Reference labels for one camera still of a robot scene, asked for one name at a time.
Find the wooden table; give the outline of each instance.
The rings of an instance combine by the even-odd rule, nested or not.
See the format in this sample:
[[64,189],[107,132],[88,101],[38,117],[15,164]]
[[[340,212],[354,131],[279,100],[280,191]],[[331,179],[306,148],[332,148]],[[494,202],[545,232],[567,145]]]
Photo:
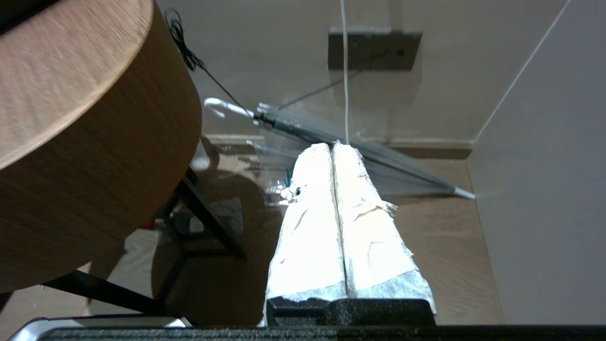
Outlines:
[[200,131],[153,0],[61,0],[1,35],[0,292],[120,245],[179,184]]

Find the wall socket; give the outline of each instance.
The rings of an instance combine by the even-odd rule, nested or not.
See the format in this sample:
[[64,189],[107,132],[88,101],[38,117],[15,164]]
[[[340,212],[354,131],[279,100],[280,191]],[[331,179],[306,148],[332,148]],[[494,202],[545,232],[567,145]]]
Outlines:
[[[412,70],[421,32],[347,30],[350,70]],[[343,32],[328,33],[328,69],[343,69]]]

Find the black cable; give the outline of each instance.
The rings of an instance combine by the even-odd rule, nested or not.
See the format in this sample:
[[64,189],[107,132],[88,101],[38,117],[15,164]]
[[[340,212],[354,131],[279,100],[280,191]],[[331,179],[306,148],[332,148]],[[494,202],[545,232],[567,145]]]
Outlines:
[[[366,61],[366,62],[362,62],[362,63],[359,63],[358,65],[356,65],[356,66],[352,67],[352,69],[357,69],[357,68],[359,68],[360,66],[363,66],[363,65],[366,65],[366,64],[371,64],[371,63],[372,63],[372,62],[373,62],[373,61],[374,61],[376,58],[382,58],[382,57],[384,57],[384,56],[386,56],[386,55],[388,55],[388,54],[389,54],[389,51],[384,51],[384,52],[382,52],[382,53],[379,53],[378,55],[375,55],[375,56],[370,57],[370,59],[369,59],[368,61]],[[348,74],[347,74],[347,77],[348,77],[349,79],[352,79],[352,78],[354,78],[355,76],[358,76],[360,73],[362,73],[362,72],[363,72],[363,71],[365,71],[365,70],[368,70],[368,69],[360,69],[360,70],[356,70],[356,71],[354,71],[354,72],[348,73]],[[334,81],[334,82],[330,83],[330,84],[329,84],[329,85],[327,85],[327,86],[324,86],[324,87],[321,87],[320,89],[316,89],[316,90],[314,90],[314,91],[312,91],[312,92],[306,93],[306,94],[305,94],[305,95],[303,95],[303,96],[299,96],[299,97],[297,97],[297,98],[293,99],[292,101],[289,101],[289,102],[287,102],[287,103],[282,104],[281,106],[279,106],[279,107],[278,107],[278,109],[277,109],[277,110],[278,110],[278,111],[280,111],[280,110],[282,110],[282,109],[284,109],[284,108],[287,108],[287,107],[292,106],[292,105],[293,105],[293,104],[295,104],[295,103],[301,102],[302,100],[306,100],[307,98],[310,98],[310,97],[312,97],[312,96],[315,96],[315,95],[317,95],[317,94],[319,94],[319,93],[321,93],[321,92],[325,92],[326,90],[328,90],[328,89],[330,89],[330,88],[332,88],[332,87],[334,87],[334,86],[337,86],[337,85],[339,85],[339,84],[343,83],[343,82],[344,82],[344,80],[345,80],[345,78],[341,78],[341,79],[339,79],[338,81]]]
[[[210,77],[210,79],[212,79],[213,82],[215,82],[215,84],[217,84],[217,86],[219,86],[221,88],[221,90],[223,90],[223,92],[225,92],[227,94],[227,96],[229,96],[229,98],[231,98],[231,100],[234,101],[234,103],[236,103],[240,108],[242,108],[244,110],[244,112],[248,112],[248,110],[242,104],[240,104],[240,102],[238,102],[233,97],[233,95],[229,91],[227,91],[227,89],[208,71],[208,68],[206,68],[206,64],[204,64],[204,62],[200,58],[198,58],[198,56],[196,56],[195,53],[193,53],[190,49],[187,48],[187,45],[185,45],[185,35],[183,33],[183,26],[181,25],[181,15],[179,15],[179,12],[177,12],[177,10],[175,10],[174,8],[167,9],[164,12],[164,20],[166,21],[166,25],[168,26],[168,30],[170,31],[170,34],[172,35],[173,40],[175,41],[175,44],[177,45],[177,47],[179,48],[179,51],[181,52],[181,57],[183,57],[183,62],[185,62],[185,66],[187,66],[187,68],[190,69],[191,71],[195,71],[197,67],[204,70],[204,72],[206,72],[208,77]],[[383,57],[383,56],[387,55],[388,53],[389,53],[388,51],[385,51],[378,55],[372,56],[368,61],[360,63],[360,64],[352,67],[352,69],[358,68],[364,64],[370,64],[370,63],[372,63],[372,61],[374,59]],[[367,70],[367,69],[361,69],[361,70],[354,71],[351,74],[349,74],[348,77],[353,78],[355,76],[358,76],[364,70]],[[293,99],[292,101],[289,101],[289,102],[279,106],[278,110],[282,110],[286,107],[290,107],[295,103],[298,103],[311,96],[317,95],[334,86],[337,86],[337,85],[343,83],[343,80],[344,79],[341,78],[338,81],[332,82],[327,86],[321,87],[320,89],[314,90],[310,93],[306,93],[303,96],[297,97],[297,98]]]
[[240,102],[238,102],[233,97],[233,95],[229,91],[227,91],[227,89],[221,83],[219,83],[219,81],[208,71],[208,68],[206,68],[206,64],[204,64],[204,62],[200,58],[198,58],[195,53],[193,53],[190,49],[187,48],[187,45],[185,45],[185,35],[183,33],[183,26],[181,25],[181,15],[179,15],[179,12],[177,12],[177,10],[175,10],[174,8],[167,9],[164,12],[164,20],[166,21],[166,25],[168,26],[170,35],[173,36],[173,40],[175,41],[177,48],[179,48],[179,51],[181,52],[181,57],[183,57],[183,62],[185,62],[185,66],[187,66],[187,68],[191,71],[195,71],[197,67],[204,70],[208,77],[210,77],[210,79],[212,79],[213,82],[215,82],[215,84],[217,84],[217,86],[219,86],[221,90],[223,90],[223,92],[225,92],[227,96],[229,96],[229,98],[234,101],[234,103],[236,103],[240,108],[244,109],[244,112],[248,112],[248,110],[246,110],[246,108],[244,108],[244,106],[242,106],[242,104],[240,104]]

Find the umbrella handle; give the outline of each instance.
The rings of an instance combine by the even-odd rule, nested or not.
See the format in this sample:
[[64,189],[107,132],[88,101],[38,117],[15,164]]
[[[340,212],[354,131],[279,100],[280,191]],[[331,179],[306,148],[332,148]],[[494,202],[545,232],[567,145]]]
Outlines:
[[212,97],[207,98],[206,100],[204,100],[204,107],[212,110],[215,113],[215,115],[217,115],[220,118],[225,118],[225,113],[223,111],[221,111],[220,109],[231,111],[232,113],[237,113],[238,115],[242,115],[246,118],[252,119],[255,117],[254,112],[252,112],[250,110],[246,110],[239,106],[236,106],[232,103],[226,102],[224,100],[220,100],[219,98],[212,98]]

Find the wooden floor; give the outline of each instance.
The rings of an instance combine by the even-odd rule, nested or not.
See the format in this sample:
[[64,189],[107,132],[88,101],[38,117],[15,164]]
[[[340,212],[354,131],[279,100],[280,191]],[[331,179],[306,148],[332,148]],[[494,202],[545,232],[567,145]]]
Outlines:
[[[438,175],[471,188],[465,160],[422,160]],[[222,155],[216,171],[200,174],[208,201],[236,199],[243,233],[238,239],[247,260],[192,258],[178,278],[168,303],[198,325],[257,324],[261,318],[267,268],[284,208],[264,204],[255,162]],[[396,225],[428,280],[440,325],[504,322],[494,286],[475,202],[461,198],[388,198],[399,206]],[[151,295],[176,259],[176,249],[156,231],[135,232],[123,248],[83,269],[111,282]],[[129,310],[89,302],[50,288],[17,291],[0,313],[0,339],[35,317],[87,316]]]

